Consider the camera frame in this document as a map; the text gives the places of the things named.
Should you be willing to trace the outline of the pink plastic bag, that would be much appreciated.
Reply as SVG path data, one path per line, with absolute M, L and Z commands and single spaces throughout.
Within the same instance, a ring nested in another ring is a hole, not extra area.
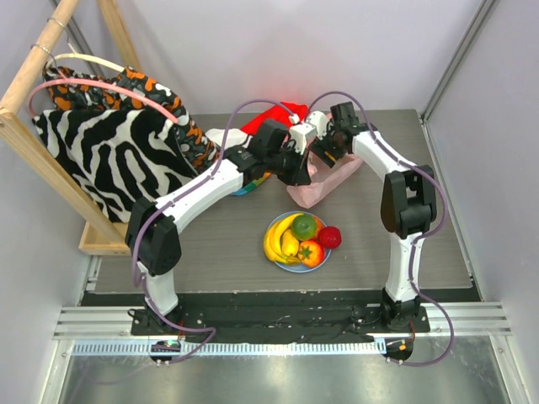
M 311 183 L 287 186 L 286 191 L 300 207 L 312 208 L 355 173 L 363 162 L 354 154 L 345 154 L 333 167 L 329 167 L 319 157 L 311 154 L 307 160 Z

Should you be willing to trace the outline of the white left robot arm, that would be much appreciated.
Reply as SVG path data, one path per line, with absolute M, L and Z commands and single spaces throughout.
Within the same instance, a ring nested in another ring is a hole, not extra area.
M 308 123 L 286 127 L 266 120 L 246 143 L 223 146 L 222 158 L 184 187 L 154 202 L 141 198 L 133 205 L 125 240 L 135 273 L 145 285 L 153 310 L 150 325 L 157 333 L 171 335 L 179 325 L 173 269 L 182 256 L 182 231 L 217 201 L 266 173 L 288 184 L 308 184 L 308 146 L 317 135 Z

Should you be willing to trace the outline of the yellow fake lemon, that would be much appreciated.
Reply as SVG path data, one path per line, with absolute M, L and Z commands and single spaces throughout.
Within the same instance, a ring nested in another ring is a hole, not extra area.
M 287 257 L 295 257 L 299 251 L 300 242 L 294 237 L 291 229 L 281 235 L 281 251 Z

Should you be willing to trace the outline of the green fake apple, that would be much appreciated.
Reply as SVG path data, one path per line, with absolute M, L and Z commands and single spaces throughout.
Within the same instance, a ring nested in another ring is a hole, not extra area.
M 302 242 L 314 238 L 317 228 L 316 220 L 309 214 L 299 215 L 291 223 L 292 235 Z

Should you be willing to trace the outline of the red fake strawberry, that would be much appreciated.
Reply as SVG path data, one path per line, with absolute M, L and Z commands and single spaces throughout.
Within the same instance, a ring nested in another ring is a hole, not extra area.
M 335 226 L 325 226 L 318 233 L 318 242 L 323 248 L 338 248 L 342 243 L 341 232 Z

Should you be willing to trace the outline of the yellow fake banana bunch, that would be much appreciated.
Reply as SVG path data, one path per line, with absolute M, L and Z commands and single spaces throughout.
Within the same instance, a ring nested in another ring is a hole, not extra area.
M 277 234 L 277 229 L 282 221 L 285 222 L 284 230 L 287 230 L 293 220 L 300 215 L 302 215 L 301 212 L 284 214 L 271 223 L 267 232 L 264 234 L 263 240 L 264 254 L 267 259 L 272 262 L 283 263 L 286 265 L 297 265 L 300 263 L 300 260 L 295 256 L 288 257 L 281 251 L 280 236 Z

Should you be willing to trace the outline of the orange fake pumpkin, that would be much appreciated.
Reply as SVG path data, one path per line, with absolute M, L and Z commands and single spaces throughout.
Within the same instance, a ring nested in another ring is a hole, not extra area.
M 325 227 L 325 225 L 323 224 L 323 222 L 317 216 L 314 216 L 313 219 L 315 220 L 315 222 L 317 224 L 316 233 L 319 233 Z

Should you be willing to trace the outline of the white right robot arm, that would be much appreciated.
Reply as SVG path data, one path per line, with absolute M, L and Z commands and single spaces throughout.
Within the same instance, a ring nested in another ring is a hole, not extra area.
M 422 236 L 437 216 L 434 172 L 402 157 L 375 127 L 361 123 L 351 102 L 334 105 L 331 115 L 314 111 L 305 122 L 314 125 L 310 151 L 329 166 L 352 154 L 382 181 L 380 217 L 390 236 L 390 269 L 382 289 L 380 320 L 389 332 L 402 331 L 419 314 Z

